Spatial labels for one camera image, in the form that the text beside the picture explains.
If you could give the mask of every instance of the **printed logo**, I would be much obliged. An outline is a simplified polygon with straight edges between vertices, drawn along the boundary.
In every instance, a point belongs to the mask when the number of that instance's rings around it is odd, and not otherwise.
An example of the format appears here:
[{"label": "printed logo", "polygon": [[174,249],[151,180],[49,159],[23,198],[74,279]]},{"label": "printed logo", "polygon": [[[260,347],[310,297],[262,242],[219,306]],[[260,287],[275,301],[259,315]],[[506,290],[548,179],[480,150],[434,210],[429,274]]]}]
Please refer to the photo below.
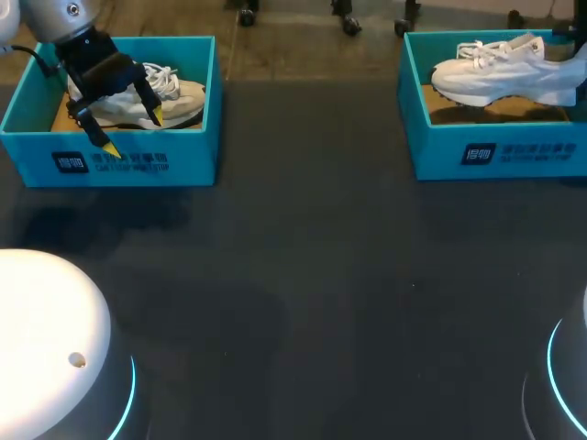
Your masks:
[{"label": "printed logo", "polygon": [[55,160],[55,165],[60,172],[66,174],[89,172],[82,153],[78,151],[55,152],[51,156]]},{"label": "printed logo", "polygon": [[465,148],[461,165],[487,165],[492,161],[495,144],[469,144]]}]

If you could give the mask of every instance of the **blue light strip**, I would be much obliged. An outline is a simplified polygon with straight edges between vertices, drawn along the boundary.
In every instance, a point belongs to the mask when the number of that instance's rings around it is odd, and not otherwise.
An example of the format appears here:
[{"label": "blue light strip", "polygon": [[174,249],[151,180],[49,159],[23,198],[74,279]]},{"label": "blue light strip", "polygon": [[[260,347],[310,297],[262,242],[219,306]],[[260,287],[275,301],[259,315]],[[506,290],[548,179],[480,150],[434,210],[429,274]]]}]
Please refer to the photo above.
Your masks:
[{"label": "blue light strip", "polygon": [[132,406],[132,400],[135,397],[135,385],[137,384],[137,372],[135,371],[135,361],[132,358],[132,356],[130,357],[130,365],[132,366],[132,385],[130,386],[130,396],[128,397],[127,408],[125,409],[124,413],[122,414],[122,418],[120,419],[120,422],[118,422],[116,429],[108,437],[108,440],[114,440],[115,437],[120,432],[120,430],[122,429],[122,426],[125,424],[125,421],[127,420],[128,413],[130,412],[130,407]]},{"label": "blue light strip", "polygon": [[572,415],[572,412],[570,412],[570,409],[567,406],[567,404],[565,403],[565,401],[562,400],[562,396],[560,395],[559,389],[557,388],[557,384],[554,381],[554,375],[552,374],[552,362],[550,361],[551,353],[552,353],[552,341],[554,340],[554,335],[557,333],[557,329],[559,328],[560,323],[562,323],[562,319],[559,321],[557,326],[554,327],[554,330],[552,331],[552,335],[550,335],[550,340],[548,341],[547,366],[548,366],[548,376],[550,377],[550,385],[552,385],[552,389],[554,390],[554,393],[557,396],[557,399],[559,400],[560,406],[562,407],[563,411],[569,416],[570,420],[577,427],[577,429],[579,431],[581,431],[581,433],[585,437],[587,437],[587,430],[581,426],[581,424],[575,418],[575,416]]}]

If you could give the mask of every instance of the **wooden floor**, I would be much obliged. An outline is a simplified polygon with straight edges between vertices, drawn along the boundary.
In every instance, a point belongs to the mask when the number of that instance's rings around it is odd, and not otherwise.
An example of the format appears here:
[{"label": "wooden floor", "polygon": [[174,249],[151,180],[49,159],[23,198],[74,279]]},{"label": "wooden floor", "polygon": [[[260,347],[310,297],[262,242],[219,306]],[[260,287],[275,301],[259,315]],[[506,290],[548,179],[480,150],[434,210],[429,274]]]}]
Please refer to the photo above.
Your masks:
[{"label": "wooden floor", "polygon": [[[238,0],[102,0],[98,22],[113,36],[215,35],[226,79],[362,79],[393,77],[399,57],[393,19],[403,12],[389,0],[354,0],[363,31],[344,35],[330,0],[261,0],[257,26],[238,25]],[[502,28],[504,18],[425,7],[419,29]],[[22,27],[14,41],[34,46]],[[26,54],[0,60],[0,84],[17,83]]]}]

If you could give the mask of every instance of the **white sneaker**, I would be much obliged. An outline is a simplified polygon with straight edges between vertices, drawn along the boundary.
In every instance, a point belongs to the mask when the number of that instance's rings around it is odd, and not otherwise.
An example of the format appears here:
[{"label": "white sneaker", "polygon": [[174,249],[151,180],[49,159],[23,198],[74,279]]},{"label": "white sneaker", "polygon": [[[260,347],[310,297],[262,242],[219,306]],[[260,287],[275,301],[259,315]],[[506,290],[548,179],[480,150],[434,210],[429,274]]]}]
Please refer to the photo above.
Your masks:
[{"label": "white sneaker", "polygon": [[[123,93],[108,96],[90,105],[100,127],[144,128],[185,128],[202,120],[205,103],[205,88],[197,82],[182,81],[171,67],[144,63],[147,81],[161,99],[163,125],[152,123],[147,110],[140,102],[135,86],[130,85]],[[82,94],[68,79],[70,97],[78,100]]]},{"label": "white sneaker", "polygon": [[506,96],[545,105],[576,104],[576,89],[587,79],[587,45],[563,62],[545,60],[541,37],[459,44],[457,59],[438,64],[432,85],[448,99],[483,107]]}]

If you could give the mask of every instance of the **black table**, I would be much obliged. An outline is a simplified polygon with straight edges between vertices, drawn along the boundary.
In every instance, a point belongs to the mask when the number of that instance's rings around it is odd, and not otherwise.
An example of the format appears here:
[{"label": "black table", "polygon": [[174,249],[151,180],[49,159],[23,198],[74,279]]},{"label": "black table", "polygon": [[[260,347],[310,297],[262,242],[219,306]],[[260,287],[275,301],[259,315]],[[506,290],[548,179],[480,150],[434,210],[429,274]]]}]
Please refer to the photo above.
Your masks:
[{"label": "black table", "polygon": [[581,182],[416,182],[393,82],[233,82],[223,124],[212,189],[29,191],[0,157],[2,245],[102,289],[152,440],[525,439]]}]

